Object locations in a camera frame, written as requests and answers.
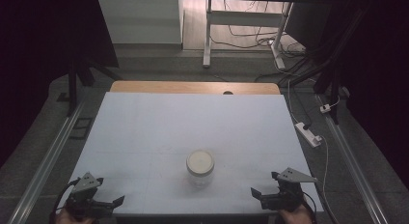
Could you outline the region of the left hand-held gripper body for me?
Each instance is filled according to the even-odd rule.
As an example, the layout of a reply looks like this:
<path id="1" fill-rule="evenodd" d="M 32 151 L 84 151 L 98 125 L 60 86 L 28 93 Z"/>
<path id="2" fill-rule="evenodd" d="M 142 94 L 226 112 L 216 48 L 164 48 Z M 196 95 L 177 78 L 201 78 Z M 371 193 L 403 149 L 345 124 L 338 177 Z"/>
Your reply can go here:
<path id="1" fill-rule="evenodd" d="M 66 210 L 74 218 L 108 218 L 112 216 L 113 203 L 94 199 L 103 178 L 96 179 L 90 173 L 79 178 L 66 200 Z"/>

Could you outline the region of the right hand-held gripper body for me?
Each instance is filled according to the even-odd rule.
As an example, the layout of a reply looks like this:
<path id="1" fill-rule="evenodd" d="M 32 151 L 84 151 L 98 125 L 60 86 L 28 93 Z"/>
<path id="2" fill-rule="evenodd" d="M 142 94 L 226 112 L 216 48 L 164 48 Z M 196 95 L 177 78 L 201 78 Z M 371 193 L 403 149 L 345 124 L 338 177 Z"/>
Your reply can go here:
<path id="1" fill-rule="evenodd" d="M 302 182 L 317 182 L 317 179 L 287 167 L 282 173 L 272 172 L 271 177 L 278 183 L 277 194 L 259 195 L 264 210 L 294 211 L 304 202 Z"/>

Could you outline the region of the clear glass jar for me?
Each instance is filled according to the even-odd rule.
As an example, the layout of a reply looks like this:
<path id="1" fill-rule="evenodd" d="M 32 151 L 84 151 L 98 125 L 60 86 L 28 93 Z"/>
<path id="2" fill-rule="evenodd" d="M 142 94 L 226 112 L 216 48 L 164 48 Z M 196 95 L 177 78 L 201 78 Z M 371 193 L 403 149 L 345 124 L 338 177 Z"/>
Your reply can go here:
<path id="1" fill-rule="evenodd" d="M 188 170 L 188 174 L 189 174 L 189 181 L 193 184 L 193 185 L 195 185 L 195 186 L 197 186 L 197 187 L 203 187 L 203 186 L 207 186 L 210 182 L 211 182 L 211 180 L 212 180 L 212 173 L 213 173 L 213 170 L 212 170 L 212 172 L 210 173 L 210 174 L 208 174 L 208 175 L 205 175 L 205 176 L 195 176 L 195 175 L 192 175 Z"/>

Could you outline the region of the white round jar lid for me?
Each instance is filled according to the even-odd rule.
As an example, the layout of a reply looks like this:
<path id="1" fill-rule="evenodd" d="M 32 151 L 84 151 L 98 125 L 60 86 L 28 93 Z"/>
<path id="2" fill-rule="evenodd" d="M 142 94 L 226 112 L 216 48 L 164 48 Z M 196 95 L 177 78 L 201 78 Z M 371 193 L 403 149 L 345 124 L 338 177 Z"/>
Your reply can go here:
<path id="1" fill-rule="evenodd" d="M 211 153 L 204 150 L 196 150 L 186 158 L 187 170 L 195 176 L 205 176 L 214 168 L 214 158 Z"/>

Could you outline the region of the person's right hand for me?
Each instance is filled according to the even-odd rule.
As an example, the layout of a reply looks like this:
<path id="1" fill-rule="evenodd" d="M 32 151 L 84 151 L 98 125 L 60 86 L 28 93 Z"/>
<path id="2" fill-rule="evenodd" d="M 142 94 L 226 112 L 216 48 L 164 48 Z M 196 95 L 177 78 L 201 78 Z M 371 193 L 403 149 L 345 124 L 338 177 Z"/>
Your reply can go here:
<path id="1" fill-rule="evenodd" d="M 303 205 L 299 206 L 293 212 L 279 210 L 279 215 L 286 224 L 313 224 L 310 212 Z"/>

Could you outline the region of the person's left hand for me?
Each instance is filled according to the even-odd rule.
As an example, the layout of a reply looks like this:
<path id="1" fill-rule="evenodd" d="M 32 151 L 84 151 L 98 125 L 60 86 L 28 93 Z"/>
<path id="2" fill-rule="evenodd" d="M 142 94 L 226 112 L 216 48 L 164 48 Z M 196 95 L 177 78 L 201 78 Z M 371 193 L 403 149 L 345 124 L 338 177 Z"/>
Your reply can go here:
<path id="1" fill-rule="evenodd" d="M 65 209 L 61 209 L 61 211 L 55 217 L 55 224 L 93 224 L 94 221 L 95 220 L 93 218 L 77 220 Z"/>

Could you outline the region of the white power strip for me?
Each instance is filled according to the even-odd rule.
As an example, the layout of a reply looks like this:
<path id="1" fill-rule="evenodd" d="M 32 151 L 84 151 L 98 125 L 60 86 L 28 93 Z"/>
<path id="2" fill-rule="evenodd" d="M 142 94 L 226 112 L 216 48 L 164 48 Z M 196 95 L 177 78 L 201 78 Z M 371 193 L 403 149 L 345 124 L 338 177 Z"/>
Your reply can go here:
<path id="1" fill-rule="evenodd" d="M 322 138 L 319 135 L 314 135 L 310 131 L 310 127 L 308 125 L 300 122 L 294 126 L 312 148 L 316 148 L 321 145 Z"/>

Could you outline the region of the white table mat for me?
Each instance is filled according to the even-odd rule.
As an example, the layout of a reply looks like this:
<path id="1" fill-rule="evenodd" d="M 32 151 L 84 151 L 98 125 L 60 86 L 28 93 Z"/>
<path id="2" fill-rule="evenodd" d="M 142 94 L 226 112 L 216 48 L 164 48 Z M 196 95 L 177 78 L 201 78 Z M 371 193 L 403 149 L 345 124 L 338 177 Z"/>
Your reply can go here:
<path id="1" fill-rule="evenodd" d="M 207 186 L 186 158 L 212 154 Z M 258 214 L 251 188 L 277 192 L 272 172 L 308 173 L 281 95 L 108 93 L 72 172 L 103 178 L 96 199 L 124 197 L 118 214 Z"/>

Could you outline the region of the wooden table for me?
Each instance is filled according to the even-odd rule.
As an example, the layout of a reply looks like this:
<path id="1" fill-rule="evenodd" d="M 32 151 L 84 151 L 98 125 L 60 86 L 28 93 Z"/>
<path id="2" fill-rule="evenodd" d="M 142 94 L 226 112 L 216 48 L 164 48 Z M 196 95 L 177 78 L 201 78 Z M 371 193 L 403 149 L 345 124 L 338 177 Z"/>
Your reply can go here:
<path id="1" fill-rule="evenodd" d="M 115 81 L 110 89 L 116 93 L 279 95 L 274 83 L 182 82 L 182 81 Z"/>

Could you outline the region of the dark curtain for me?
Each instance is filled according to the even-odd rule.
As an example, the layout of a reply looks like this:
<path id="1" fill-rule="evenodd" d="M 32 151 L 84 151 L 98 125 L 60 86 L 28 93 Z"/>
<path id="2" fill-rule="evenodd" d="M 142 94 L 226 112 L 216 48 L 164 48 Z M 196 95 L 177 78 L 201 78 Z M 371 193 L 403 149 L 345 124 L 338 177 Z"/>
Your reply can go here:
<path id="1" fill-rule="evenodd" d="M 409 188 L 409 0 L 343 0 L 334 5 L 329 34 L 368 11 L 341 55 L 347 107 Z"/>
<path id="2" fill-rule="evenodd" d="M 119 63 L 98 0 L 0 0 L 0 167 L 36 119 L 50 83 Z"/>

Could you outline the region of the white cabinet panel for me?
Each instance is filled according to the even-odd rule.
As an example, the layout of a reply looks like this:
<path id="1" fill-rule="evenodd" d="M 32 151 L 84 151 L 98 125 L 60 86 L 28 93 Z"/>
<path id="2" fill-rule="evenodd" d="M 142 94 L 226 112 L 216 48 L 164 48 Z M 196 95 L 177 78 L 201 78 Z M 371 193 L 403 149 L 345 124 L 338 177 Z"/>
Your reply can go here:
<path id="1" fill-rule="evenodd" d="M 180 0 L 98 0 L 111 41 L 181 44 Z"/>

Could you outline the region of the aluminium floor rail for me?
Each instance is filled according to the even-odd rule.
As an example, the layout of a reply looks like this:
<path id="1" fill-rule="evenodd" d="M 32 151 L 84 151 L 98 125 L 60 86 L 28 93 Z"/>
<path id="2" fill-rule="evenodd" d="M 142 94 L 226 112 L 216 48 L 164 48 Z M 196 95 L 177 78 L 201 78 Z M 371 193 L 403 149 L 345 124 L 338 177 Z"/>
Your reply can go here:
<path id="1" fill-rule="evenodd" d="M 34 205 L 40 197 L 41 191 L 58 159 L 69 134 L 72 131 L 80 112 L 84 107 L 84 100 L 78 102 L 71 115 L 65 119 L 63 126 L 47 150 L 34 177 L 29 182 L 19 202 L 17 203 L 7 224 L 25 224 Z"/>
<path id="2" fill-rule="evenodd" d="M 361 166 L 354 153 L 350 149 L 343 132 L 339 125 L 336 125 L 333 118 L 328 114 L 323 114 L 325 121 L 332 133 L 348 171 L 360 192 L 368 213 L 374 224 L 389 224 L 386 213 L 383 211 L 372 187 L 370 186 Z"/>

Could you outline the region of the black rectangular floor frame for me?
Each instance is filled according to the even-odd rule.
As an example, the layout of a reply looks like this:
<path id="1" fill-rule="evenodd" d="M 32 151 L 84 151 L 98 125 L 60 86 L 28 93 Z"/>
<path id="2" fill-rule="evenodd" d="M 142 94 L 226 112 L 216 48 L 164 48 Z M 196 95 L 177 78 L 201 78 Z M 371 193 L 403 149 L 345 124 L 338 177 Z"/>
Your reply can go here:
<path id="1" fill-rule="evenodd" d="M 93 118 L 78 118 L 71 130 L 69 139 L 86 140 L 91 131 L 93 122 Z"/>

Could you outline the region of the white desk frame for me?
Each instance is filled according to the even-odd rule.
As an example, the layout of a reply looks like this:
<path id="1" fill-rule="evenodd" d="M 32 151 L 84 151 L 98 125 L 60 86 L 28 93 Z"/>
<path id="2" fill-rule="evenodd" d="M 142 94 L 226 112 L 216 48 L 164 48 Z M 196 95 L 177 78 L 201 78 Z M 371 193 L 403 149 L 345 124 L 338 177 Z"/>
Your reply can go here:
<path id="1" fill-rule="evenodd" d="M 281 43 L 281 37 L 286 27 L 286 22 L 291 10 L 292 3 L 284 2 L 282 4 L 283 10 L 278 13 L 268 12 L 239 12 L 239 11 L 219 11 L 212 9 L 212 0 L 206 0 L 205 4 L 205 38 L 204 38 L 204 57 L 203 66 L 205 68 L 210 67 L 211 56 L 211 27 L 213 25 L 227 25 L 227 26 L 249 26 L 249 27 L 270 27 L 277 29 L 277 36 L 273 41 L 269 41 L 271 52 L 274 57 L 274 63 L 278 70 L 284 70 L 286 68 L 279 45 Z"/>

